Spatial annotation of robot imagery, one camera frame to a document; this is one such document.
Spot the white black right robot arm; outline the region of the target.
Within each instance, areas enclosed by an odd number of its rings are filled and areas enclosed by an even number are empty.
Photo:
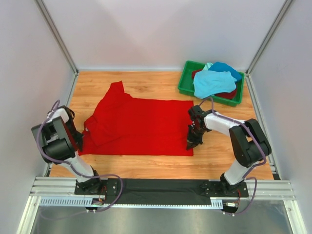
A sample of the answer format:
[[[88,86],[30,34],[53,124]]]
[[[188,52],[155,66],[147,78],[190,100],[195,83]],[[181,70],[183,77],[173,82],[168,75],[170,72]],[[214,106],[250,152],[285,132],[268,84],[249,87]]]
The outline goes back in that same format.
[[[256,119],[237,120],[221,115],[213,109],[203,111],[199,105],[188,111],[192,124],[188,126],[187,150],[203,143],[206,132],[217,131],[231,139],[235,160],[220,176],[213,187],[206,187],[208,194],[233,196],[246,176],[255,168],[266,163],[272,149],[267,137]]]

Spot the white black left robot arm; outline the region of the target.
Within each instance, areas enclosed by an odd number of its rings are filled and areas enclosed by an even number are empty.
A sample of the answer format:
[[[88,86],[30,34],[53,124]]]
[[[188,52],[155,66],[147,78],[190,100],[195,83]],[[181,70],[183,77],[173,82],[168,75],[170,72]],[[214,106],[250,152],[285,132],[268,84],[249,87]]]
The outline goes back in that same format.
[[[104,186],[98,173],[78,155],[83,134],[74,125],[75,113],[66,106],[54,107],[47,119],[31,128],[41,157],[60,165],[76,177],[76,186],[87,195],[98,195]]]

